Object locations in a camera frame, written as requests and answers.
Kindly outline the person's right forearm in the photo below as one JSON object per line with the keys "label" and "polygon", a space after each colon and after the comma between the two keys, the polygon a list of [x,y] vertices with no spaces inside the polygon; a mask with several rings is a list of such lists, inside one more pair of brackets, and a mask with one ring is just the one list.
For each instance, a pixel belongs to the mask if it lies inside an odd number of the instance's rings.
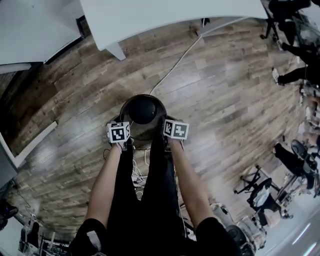
{"label": "person's right forearm", "polygon": [[168,144],[178,177],[180,193],[191,223],[196,229],[203,220],[213,217],[208,195],[203,182],[188,160],[181,142],[170,138]]}

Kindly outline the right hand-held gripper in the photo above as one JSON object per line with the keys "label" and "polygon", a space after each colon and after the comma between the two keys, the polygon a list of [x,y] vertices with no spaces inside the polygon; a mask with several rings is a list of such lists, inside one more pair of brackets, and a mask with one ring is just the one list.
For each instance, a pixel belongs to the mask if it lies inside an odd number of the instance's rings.
{"label": "right hand-held gripper", "polygon": [[189,132],[189,124],[173,120],[165,119],[163,124],[163,137],[164,137],[164,149],[170,150],[170,145],[168,143],[168,138],[180,141],[182,149],[184,149],[183,142],[187,139]]}

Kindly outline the black mesh waste bin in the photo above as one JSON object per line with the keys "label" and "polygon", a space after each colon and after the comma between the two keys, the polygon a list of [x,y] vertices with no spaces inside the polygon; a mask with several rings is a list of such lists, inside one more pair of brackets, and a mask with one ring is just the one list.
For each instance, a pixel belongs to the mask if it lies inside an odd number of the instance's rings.
{"label": "black mesh waste bin", "polygon": [[164,104],[155,96],[138,94],[122,106],[119,118],[129,122],[130,136],[136,141],[150,141],[160,131],[161,120],[167,118]]}

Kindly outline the person's black trousers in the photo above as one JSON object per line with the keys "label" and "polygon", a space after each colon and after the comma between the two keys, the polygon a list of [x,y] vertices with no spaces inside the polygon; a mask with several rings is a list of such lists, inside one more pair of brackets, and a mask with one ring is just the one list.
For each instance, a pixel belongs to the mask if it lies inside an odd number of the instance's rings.
{"label": "person's black trousers", "polygon": [[106,227],[105,254],[192,256],[196,242],[184,237],[179,218],[172,154],[161,134],[153,137],[150,164],[141,200],[132,182],[133,148],[121,154]]}

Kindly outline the person's black shirt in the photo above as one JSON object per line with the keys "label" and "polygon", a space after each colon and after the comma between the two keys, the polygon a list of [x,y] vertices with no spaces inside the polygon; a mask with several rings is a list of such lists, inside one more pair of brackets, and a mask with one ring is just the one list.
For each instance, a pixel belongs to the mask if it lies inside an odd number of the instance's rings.
{"label": "person's black shirt", "polygon": [[240,247],[214,217],[204,219],[195,230],[196,240],[148,233],[142,248],[127,234],[108,235],[93,218],[80,226],[69,245],[70,256],[242,256]]}

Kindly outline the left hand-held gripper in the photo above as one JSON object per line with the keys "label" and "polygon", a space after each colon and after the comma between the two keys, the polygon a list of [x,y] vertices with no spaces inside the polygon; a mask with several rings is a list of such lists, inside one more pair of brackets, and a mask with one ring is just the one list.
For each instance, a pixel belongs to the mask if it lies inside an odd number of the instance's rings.
{"label": "left hand-held gripper", "polygon": [[127,141],[131,136],[129,122],[110,122],[106,125],[107,137],[111,144],[119,144],[122,150],[127,149]]}

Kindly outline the white cabinet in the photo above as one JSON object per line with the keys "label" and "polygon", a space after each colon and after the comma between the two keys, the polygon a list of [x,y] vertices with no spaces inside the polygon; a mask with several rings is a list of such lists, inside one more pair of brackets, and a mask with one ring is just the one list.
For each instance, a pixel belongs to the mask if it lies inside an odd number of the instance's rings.
{"label": "white cabinet", "polygon": [[0,0],[0,65],[46,62],[81,37],[80,0]]}

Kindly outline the person's left forearm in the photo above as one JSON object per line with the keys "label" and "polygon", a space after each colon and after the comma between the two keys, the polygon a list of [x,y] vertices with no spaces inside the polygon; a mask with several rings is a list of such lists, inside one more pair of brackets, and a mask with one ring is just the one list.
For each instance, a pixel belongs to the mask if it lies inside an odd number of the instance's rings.
{"label": "person's left forearm", "polygon": [[121,154],[121,145],[113,144],[93,183],[89,197],[85,218],[98,220],[104,226],[107,226],[111,211]]}

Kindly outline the black office chair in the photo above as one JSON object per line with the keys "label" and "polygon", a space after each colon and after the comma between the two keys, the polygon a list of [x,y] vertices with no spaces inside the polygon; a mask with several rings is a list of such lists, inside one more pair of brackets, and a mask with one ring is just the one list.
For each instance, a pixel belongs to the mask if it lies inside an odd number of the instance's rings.
{"label": "black office chair", "polygon": [[259,165],[255,165],[239,178],[242,185],[236,185],[233,193],[236,195],[249,194],[247,202],[249,206],[264,219],[267,210],[279,214],[280,218],[289,218],[286,209],[280,205],[281,189],[274,183],[273,179]]}
{"label": "black office chair", "polygon": [[301,17],[298,11],[311,6],[311,0],[261,0],[263,8],[267,14],[267,28],[265,35],[261,34],[262,40],[266,39],[271,29],[273,29],[275,40],[279,41],[279,35],[276,29],[282,31],[290,46],[293,46],[298,36],[295,19]]}

